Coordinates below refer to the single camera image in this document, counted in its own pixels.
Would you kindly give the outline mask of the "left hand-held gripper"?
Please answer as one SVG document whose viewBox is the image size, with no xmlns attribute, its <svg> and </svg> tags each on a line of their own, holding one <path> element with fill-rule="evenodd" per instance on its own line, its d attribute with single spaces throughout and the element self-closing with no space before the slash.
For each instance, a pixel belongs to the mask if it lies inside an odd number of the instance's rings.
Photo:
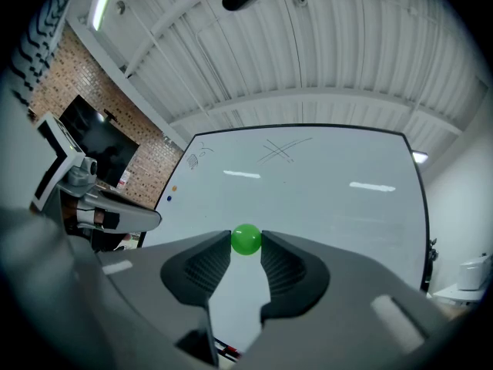
<svg viewBox="0 0 493 370">
<path fill-rule="evenodd" d="M 59 119 L 46 113 L 35 128 L 55 152 L 55 159 L 49 163 L 33 197 L 38 210 L 43 210 L 52 191 L 61 185 L 70 196 L 80 197 L 76 206 L 77 227 L 132 233 L 147 232 L 160 225 L 159 212 L 117 192 L 90 190 L 96 184 L 97 161 L 86 156 Z"/>
</svg>

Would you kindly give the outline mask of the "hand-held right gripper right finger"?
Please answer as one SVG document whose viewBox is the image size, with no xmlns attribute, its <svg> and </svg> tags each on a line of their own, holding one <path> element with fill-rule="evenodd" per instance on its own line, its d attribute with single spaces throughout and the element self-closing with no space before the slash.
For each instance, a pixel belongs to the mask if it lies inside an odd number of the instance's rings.
<svg viewBox="0 0 493 370">
<path fill-rule="evenodd" d="M 417 369 L 448 319 L 379 262 L 316 241 L 263 232 L 271 299 L 240 369 Z"/>
</svg>

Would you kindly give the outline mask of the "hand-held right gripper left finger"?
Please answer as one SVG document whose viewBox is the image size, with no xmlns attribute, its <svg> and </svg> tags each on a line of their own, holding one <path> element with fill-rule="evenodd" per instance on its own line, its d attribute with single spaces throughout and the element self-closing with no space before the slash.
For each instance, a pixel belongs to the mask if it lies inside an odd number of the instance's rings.
<svg viewBox="0 0 493 370">
<path fill-rule="evenodd" d="M 130 306 L 189 358 L 218 367 L 209 300 L 230 265 L 230 232 L 100 254 Z"/>
</svg>

